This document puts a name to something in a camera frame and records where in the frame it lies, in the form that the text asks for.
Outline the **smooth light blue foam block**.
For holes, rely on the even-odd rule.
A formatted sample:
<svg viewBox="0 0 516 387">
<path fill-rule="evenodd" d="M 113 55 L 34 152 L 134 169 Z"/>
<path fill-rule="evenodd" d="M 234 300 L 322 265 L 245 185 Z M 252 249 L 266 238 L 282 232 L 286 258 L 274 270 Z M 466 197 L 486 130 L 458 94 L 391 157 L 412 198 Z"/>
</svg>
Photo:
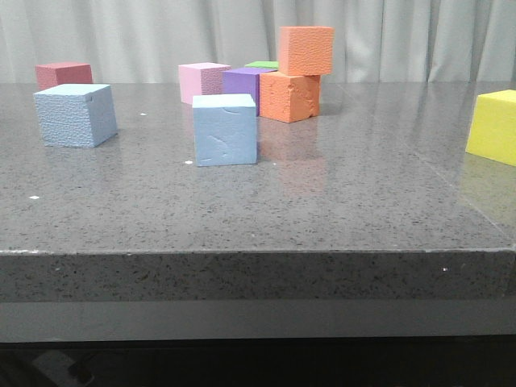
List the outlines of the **smooth light blue foam block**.
<svg viewBox="0 0 516 387">
<path fill-rule="evenodd" d="M 256 104 L 250 94 L 199 95 L 192 107 L 196 165 L 257 162 Z"/>
</svg>

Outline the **textured light blue foam block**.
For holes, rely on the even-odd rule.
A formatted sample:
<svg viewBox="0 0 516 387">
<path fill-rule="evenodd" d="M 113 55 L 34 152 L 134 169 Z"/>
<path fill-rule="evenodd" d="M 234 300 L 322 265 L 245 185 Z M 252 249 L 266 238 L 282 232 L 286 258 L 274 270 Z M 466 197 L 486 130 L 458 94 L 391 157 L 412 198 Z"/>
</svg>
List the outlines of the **textured light blue foam block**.
<svg viewBox="0 0 516 387">
<path fill-rule="evenodd" d="M 118 133 L 107 84 L 62 84 L 34 99 L 46 146 L 94 148 Z"/>
</svg>

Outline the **lower orange foam block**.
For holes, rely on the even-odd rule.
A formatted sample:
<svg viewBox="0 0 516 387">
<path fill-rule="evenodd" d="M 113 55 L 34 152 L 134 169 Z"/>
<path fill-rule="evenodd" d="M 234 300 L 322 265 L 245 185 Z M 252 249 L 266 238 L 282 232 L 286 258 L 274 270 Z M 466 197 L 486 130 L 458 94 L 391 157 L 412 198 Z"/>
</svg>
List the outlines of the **lower orange foam block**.
<svg viewBox="0 0 516 387">
<path fill-rule="evenodd" d="M 320 76 L 260 75 L 260 116 L 292 123 L 319 115 Z"/>
</svg>

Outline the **orange foam block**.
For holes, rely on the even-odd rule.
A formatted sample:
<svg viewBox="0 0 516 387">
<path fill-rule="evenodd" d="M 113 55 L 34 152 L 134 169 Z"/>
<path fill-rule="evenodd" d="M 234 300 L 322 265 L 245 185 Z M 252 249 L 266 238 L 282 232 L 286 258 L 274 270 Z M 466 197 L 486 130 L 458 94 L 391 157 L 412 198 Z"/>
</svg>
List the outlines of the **orange foam block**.
<svg viewBox="0 0 516 387">
<path fill-rule="evenodd" d="M 288 76 L 330 74 L 333 27 L 280 27 L 279 71 Z"/>
<path fill-rule="evenodd" d="M 320 76 L 260 75 L 260 116 L 292 123 L 319 115 Z"/>
</svg>

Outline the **purple foam block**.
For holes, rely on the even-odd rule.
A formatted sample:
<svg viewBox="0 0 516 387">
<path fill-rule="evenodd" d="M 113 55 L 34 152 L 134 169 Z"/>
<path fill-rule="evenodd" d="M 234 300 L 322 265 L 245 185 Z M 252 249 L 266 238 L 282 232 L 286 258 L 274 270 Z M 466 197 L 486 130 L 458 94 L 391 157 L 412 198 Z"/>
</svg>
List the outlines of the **purple foam block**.
<svg viewBox="0 0 516 387">
<path fill-rule="evenodd" d="M 260 75 L 276 72 L 275 69 L 244 67 L 223 72 L 224 94 L 250 94 L 260 113 Z"/>
</svg>

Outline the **pink foam block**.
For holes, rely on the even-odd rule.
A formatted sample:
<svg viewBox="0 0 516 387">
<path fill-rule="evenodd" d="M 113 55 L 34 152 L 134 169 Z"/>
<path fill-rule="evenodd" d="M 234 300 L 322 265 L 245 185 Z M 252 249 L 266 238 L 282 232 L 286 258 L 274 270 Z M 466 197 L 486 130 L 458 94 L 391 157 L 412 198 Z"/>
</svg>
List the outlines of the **pink foam block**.
<svg viewBox="0 0 516 387">
<path fill-rule="evenodd" d="M 181 101 L 191 105 L 193 96 L 221 94 L 223 92 L 222 73 L 230 69 L 230 65 L 211 62 L 180 64 L 178 75 Z"/>
</svg>

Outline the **green foam block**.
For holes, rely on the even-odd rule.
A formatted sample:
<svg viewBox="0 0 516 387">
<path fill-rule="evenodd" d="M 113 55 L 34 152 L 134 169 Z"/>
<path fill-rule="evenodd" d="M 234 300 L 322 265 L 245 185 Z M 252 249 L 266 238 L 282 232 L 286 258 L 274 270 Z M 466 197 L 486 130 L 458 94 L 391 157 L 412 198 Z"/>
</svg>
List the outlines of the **green foam block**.
<svg viewBox="0 0 516 387">
<path fill-rule="evenodd" d="M 259 68 L 259 69 L 272 69 L 278 70 L 279 64 L 277 61 L 270 60 L 255 60 L 253 62 L 247 63 L 245 65 L 246 68 Z"/>
</svg>

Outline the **upper orange foam block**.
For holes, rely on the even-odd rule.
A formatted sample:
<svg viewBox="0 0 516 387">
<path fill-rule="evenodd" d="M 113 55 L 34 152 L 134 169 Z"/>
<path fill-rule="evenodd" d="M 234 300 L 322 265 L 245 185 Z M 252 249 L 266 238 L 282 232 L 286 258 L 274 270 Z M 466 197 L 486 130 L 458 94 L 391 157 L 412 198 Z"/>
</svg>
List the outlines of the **upper orange foam block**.
<svg viewBox="0 0 516 387">
<path fill-rule="evenodd" d="M 280 27 L 279 71 L 288 76 L 330 74 L 333 27 Z"/>
</svg>

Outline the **grey curtain backdrop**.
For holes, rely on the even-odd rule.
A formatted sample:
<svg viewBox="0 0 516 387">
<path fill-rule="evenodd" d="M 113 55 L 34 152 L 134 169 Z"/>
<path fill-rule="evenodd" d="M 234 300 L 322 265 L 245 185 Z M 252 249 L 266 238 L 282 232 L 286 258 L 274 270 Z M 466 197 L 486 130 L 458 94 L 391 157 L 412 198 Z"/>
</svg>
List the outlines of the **grey curtain backdrop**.
<svg viewBox="0 0 516 387">
<path fill-rule="evenodd" d="M 1 79 L 71 60 L 102 83 L 175 82 L 181 64 L 275 60 L 295 25 L 334 28 L 334 82 L 515 78 L 512 1 L 4 1 Z"/>
</svg>

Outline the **red foam block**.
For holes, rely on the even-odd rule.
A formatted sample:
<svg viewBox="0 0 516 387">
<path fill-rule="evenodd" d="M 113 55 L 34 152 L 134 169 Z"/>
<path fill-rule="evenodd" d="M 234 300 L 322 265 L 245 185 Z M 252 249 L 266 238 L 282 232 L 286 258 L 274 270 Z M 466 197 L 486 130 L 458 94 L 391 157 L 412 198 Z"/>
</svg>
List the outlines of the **red foam block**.
<svg viewBox="0 0 516 387">
<path fill-rule="evenodd" d="M 80 62 L 59 62 L 38 64 L 35 75 L 40 90 L 61 84 L 91 84 L 93 82 L 90 65 Z"/>
</svg>

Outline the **yellow foam block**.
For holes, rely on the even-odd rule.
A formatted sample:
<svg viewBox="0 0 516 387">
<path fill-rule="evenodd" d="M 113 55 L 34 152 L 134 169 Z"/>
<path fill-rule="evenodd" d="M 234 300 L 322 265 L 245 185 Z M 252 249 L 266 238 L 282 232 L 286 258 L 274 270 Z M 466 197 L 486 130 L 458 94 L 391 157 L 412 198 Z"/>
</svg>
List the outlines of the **yellow foam block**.
<svg viewBox="0 0 516 387">
<path fill-rule="evenodd" d="M 476 98 L 467 153 L 515 166 L 515 90 Z"/>
</svg>

